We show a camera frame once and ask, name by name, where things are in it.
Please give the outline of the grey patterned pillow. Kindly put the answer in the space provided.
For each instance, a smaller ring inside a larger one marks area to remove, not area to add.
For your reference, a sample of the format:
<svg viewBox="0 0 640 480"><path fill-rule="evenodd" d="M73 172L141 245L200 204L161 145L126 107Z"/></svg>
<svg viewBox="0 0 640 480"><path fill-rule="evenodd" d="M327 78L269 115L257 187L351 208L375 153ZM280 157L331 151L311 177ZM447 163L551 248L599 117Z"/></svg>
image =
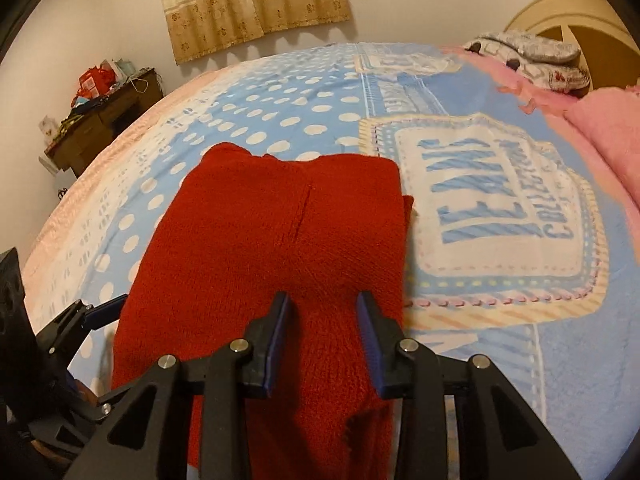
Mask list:
<svg viewBox="0 0 640 480"><path fill-rule="evenodd" d="M588 89L589 73L578 66L582 50L576 44L521 32L485 32L465 50L494 58L538 88L560 93Z"/></svg>

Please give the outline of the red knitted sweater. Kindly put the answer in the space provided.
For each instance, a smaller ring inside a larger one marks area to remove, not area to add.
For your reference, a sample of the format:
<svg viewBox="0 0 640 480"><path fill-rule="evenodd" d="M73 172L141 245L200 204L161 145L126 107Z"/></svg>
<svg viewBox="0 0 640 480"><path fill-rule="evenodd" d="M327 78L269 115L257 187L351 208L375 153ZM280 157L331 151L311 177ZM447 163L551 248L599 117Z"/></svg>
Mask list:
<svg viewBox="0 0 640 480"><path fill-rule="evenodd" d="M282 162L221 143L186 176L141 260L114 341L112 383L160 356L209 356L294 304L272 393L246 404L257 479L383 479L393 407L376 394L357 298L404 305L412 200L397 165L359 154Z"/></svg>

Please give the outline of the pink fluffy blanket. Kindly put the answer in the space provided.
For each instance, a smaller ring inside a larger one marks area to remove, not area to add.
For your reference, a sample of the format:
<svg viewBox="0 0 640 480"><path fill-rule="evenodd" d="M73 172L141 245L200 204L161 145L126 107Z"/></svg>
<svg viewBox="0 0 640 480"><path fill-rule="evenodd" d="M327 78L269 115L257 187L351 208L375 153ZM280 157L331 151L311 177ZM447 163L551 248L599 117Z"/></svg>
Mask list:
<svg viewBox="0 0 640 480"><path fill-rule="evenodd" d="M564 113L615 172L639 203L639 87L600 88L572 104Z"/></svg>

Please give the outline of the cream wooden headboard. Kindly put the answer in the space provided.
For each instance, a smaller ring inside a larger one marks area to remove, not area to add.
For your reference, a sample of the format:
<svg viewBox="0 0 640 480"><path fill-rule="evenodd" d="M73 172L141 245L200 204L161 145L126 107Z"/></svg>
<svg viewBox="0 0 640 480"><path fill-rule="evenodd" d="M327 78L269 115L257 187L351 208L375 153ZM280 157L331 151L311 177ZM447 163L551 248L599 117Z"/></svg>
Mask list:
<svg viewBox="0 0 640 480"><path fill-rule="evenodd" d="M576 44L592 90L639 83L638 44L606 0L534 0L506 28Z"/></svg>

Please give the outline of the red gift box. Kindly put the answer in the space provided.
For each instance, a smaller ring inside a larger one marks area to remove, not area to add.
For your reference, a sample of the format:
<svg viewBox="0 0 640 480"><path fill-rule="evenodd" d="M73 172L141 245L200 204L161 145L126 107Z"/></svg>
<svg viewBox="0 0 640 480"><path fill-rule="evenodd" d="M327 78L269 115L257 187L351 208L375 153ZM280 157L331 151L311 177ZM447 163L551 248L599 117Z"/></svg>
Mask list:
<svg viewBox="0 0 640 480"><path fill-rule="evenodd" d="M79 77L78 96L91 100L106 96L116 82L116 75L111 68L91 67Z"/></svg>

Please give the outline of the dark wooden desk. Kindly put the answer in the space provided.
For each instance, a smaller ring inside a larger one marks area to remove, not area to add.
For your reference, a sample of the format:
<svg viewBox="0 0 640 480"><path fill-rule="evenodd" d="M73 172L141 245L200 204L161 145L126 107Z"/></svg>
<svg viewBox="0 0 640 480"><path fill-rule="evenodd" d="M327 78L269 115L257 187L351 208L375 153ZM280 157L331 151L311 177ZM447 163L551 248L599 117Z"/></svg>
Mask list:
<svg viewBox="0 0 640 480"><path fill-rule="evenodd" d="M79 177L129 126L163 99L162 78L152 67L139 70L108 96L71 112L44 154L58 170Z"/></svg>

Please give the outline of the pink blue patterned bedspread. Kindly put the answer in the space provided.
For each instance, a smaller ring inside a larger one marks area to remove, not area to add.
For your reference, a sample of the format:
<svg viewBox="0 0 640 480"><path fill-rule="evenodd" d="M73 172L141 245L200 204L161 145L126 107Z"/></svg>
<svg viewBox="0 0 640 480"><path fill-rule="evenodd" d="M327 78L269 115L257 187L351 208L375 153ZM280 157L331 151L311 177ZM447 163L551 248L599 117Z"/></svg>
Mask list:
<svg viewBox="0 0 640 480"><path fill-rule="evenodd" d="M23 272L32 325L128 292L183 179L215 144L308 162L396 162L414 198L408 327L485 353L586 479L639 428L639 203L573 100L489 58L339 44L196 77L81 175Z"/></svg>

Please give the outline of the white paper bag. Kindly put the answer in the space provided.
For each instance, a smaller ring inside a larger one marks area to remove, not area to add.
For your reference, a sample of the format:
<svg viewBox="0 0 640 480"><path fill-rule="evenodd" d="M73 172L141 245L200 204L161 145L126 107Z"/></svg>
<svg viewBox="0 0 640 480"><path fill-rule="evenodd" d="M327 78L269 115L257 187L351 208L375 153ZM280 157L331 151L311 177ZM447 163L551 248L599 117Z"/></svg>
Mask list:
<svg viewBox="0 0 640 480"><path fill-rule="evenodd" d="M77 178L71 169L61 170L55 166L54 162L46 156L40 155L38 157L40 164L54 179L54 189L58 198L62 200L68 189L76 182Z"/></svg>

